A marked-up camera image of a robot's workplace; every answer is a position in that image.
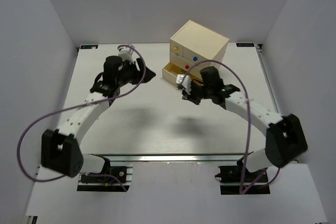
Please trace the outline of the red knob drawer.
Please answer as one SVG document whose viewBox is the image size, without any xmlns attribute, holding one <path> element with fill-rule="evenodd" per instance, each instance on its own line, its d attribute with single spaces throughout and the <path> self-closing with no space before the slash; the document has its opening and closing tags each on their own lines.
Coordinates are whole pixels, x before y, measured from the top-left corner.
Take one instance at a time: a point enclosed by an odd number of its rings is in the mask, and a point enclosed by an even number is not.
<svg viewBox="0 0 336 224">
<path fill-rule="evenodd" d="M 200 71 L 203 68 L 209 67 L 210 63 L 202 63 L 200 65 L 197 65 L 193 69 L 191 69 L 196 63 L 193 61 L 186 60 L 183 57 L 177 56 L 173 52 L 170 52 L 170 63 L 182 68 L 183 70 L 189 71 L 190 74 L 193 74 L 194 76 L 201 78 Z"/>
<path fill-rule="evenodd" d="M 171 83 L 172 85 L 176 86 L 176 77 L 178 74 L 185 74 L 181 73 L 182 68 L 178 67 L 177 65 L 169 62 L 163 69 L 162 69 L 162 77 Z"/>
</svg>

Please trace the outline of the yellow knob drawer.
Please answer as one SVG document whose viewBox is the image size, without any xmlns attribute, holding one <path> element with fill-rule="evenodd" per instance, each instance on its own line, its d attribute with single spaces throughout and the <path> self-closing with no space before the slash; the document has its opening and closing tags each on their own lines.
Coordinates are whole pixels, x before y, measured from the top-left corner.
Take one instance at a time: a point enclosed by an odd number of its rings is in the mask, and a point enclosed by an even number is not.
<svg viewBox="0 0 336 224">
<path fill-rule="evenodd" d="M 175 55 L 179 57 L 182 57 L 183 50 L 184 50 L 184 47 L 180 42 L 174 39 L 170 39 L 170 52 L 174 53 Z"/>
</svg>

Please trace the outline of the blue knob drawer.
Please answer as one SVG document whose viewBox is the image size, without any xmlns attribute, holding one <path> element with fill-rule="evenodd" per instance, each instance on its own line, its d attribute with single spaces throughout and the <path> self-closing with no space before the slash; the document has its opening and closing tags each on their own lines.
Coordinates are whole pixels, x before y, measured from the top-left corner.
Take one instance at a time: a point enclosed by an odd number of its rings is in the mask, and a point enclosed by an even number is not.
<svg viewBox="0 0 336 224">
<path fill-rule="evenodd" d="M 191 66 L 206 60 L 213 60 L 217 53 L 213 49 L 205 50 L 203 53 L 194 52 L 188 48 L 183 48 L 182 52 L 182 58 L 185 60 L 185 63 L 182 64 L 182 67 L 185 68 L 185 66 L 188 66 L 190 68 Z"/>
</svg>

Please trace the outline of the cream drawer cabinet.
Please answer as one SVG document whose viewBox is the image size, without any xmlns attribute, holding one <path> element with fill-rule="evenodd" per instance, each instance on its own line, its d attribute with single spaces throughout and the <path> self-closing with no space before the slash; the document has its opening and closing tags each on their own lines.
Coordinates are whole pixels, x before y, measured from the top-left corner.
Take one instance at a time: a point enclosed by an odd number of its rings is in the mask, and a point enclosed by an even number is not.
<svg viewBox="0 0 336 224">
<path fill-rule="evenodd" d="M 184 48 L 194 52 L 203 53 L 205 50 L 213 49 L 217 55 L 213 60 L 223 61 L 229 38 L 204 27 L 192 20 L 184 24 L 170 39 L 180 42 Z M 210 60 L 201 61 L 195 64 L 191 69 Z M 219 68 L 219 65 L 210 63 L 210 66 Z"/>
</svg>

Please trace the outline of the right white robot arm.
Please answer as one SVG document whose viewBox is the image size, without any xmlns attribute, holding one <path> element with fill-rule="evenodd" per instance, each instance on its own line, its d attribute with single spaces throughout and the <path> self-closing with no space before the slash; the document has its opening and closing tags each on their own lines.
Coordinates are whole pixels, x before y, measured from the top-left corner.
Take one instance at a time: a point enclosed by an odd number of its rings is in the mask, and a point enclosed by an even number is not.
<svg viewBox="0 0 336 224">
<path fill-rule="evenodd" d="M 201 70 L 202 80 L 185 74 L 176 78 L 182 98 L 198 105 L 210 99 L 221 108 L 239 115 L 257 128 L 266 138 L 265 147 L 247 155 L 245 171 L 253 173 L 275 166 L 283 168 L 308 150 L 308 144 L 297 116 L 272 112 L 262 105 L 249 101 L 233 84 L 224 84 L 215 67 Z"/>
</svg>

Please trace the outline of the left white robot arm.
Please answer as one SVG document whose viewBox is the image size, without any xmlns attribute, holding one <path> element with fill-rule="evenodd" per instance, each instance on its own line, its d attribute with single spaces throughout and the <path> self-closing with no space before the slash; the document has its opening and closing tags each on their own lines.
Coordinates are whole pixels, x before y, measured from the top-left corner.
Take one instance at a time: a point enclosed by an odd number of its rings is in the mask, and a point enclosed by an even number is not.
<svg viewBox="0 0 336 224">
<path fill-rule="evenodd" d="M 78 174 L 103 174 L 108 168 L 107 158 L 83 154 L 80 143 L 98 117 L 120 95 L 126 84 L 147 83 L 155 77 L 138 58 L 131 62 L 120 56 L 109 56 L 103 64 L 85 100 L 86 105 L 55 130 L 46 130 L 41 137 L 41 165 L 68 177 Z"/>
</svg>

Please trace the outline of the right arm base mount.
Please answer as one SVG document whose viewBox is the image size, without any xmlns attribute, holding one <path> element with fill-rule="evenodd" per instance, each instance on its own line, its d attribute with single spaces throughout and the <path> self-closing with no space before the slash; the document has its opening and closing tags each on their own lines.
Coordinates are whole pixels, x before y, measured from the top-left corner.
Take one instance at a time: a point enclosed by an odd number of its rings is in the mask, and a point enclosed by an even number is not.
<svg viewBox="0 0 336 224">
<path fill-rule="evenodd" d="M 219 173 L 215 175 L 215 179 L 219 181 L 220 184 L 220 194 L 221 195 L 239 195 L 241 170 L 237 166 L 219 166 Z M 256 178 L 262 173 L 263 175 L 260 179 L 254 183 L 249 190 L 245 193 L 246 195 L 269 195 L 270 188 L 267 183 L 268 175 L 262 169 L 253 173 L 246 172 L 244 178 L 243 190 L 246 189 Z"/>
</svg>

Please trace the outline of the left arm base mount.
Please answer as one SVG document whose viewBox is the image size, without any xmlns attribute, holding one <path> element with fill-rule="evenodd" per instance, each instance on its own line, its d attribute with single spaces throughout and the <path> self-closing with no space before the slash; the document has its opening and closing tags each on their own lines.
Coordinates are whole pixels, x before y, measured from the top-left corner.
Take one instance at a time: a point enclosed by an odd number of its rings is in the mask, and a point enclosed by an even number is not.
<svg viewBox="0 0 336 224">
<path fill-rule="evenodd" d="M 103 173 L 104 176 L 81 174 L 77 191 L 125 193 L 132 182 L 133 165 L 131 163 L 111 163 Z"/>
</svg>

